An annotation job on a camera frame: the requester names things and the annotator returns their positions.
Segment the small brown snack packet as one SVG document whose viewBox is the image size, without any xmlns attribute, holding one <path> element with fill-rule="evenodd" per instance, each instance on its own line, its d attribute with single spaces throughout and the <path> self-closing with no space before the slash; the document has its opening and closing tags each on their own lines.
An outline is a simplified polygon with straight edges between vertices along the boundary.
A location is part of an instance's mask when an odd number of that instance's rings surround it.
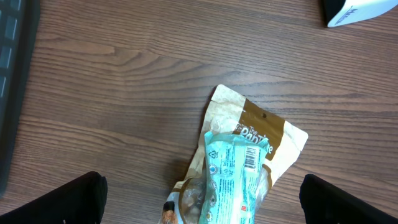
<svg viewBox="0 0 398 224">
<path fill-rule="evenodd" d="M 175 213 L 175 203 L 173 201 L 164 203 L 159 223 L 178 224 L 177 214 Z"/>
</svg>

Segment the brown Panera snack bag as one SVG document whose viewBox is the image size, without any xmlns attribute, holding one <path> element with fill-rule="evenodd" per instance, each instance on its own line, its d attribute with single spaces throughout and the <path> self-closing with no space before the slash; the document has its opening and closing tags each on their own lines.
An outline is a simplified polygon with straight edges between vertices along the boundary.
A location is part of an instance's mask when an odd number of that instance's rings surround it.
<svg viewBox="0 0 398 224">
<path fill-rule="evenodd" d="M 166 202 L 175 203 L 178 223 L 199 223 L 206 195 L 206 152 L 204 135 L 238 134 L 253 142 L 269 141 L 262 162 L 264 175 L 258 184 L 256 212 L 282 174 L 298 159 L 308 134 L 283 118 L 268 112 L 245 96 L 218 85 L 205 111 L 198 147 L 182 181 L 175 184 Z"/>
</svg>

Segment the teal wipes packet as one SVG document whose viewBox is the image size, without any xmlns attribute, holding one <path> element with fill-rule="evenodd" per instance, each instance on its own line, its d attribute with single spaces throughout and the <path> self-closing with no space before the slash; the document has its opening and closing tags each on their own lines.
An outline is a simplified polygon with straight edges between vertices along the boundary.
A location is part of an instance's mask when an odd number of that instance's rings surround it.
<svg viewBox="0 0 398 224">
<path fill-rule="evenodd" d="M 253 142 L 243 135 L 204 135 L 206 195 L 199 223 L 254 223 L 267 138 Z"/>
</svg>

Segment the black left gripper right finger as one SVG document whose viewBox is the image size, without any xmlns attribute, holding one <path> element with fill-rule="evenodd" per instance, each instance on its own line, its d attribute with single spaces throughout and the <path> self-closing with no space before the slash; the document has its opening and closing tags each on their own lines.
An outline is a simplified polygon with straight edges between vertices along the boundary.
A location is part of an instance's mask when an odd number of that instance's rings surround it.
<svg viewBox="0 0 398 224">
<path fill-rule="evenodd" d="M 307 224 L 397 224 L 396 217 L 313 174 L 305 176 L 299 199 Z"/>
</svg>

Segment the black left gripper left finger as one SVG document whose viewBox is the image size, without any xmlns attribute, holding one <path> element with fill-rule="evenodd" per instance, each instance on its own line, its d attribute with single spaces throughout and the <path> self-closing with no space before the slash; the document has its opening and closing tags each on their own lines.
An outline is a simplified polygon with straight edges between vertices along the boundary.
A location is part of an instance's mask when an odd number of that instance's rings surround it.
<svg viewBox="0 0 398 224">
<path fill-rule="evenodd" d="M 91 171 L 1 215 L 1 224 L 99 224 L 107 194 L 106 177 Z"/>
</svg>

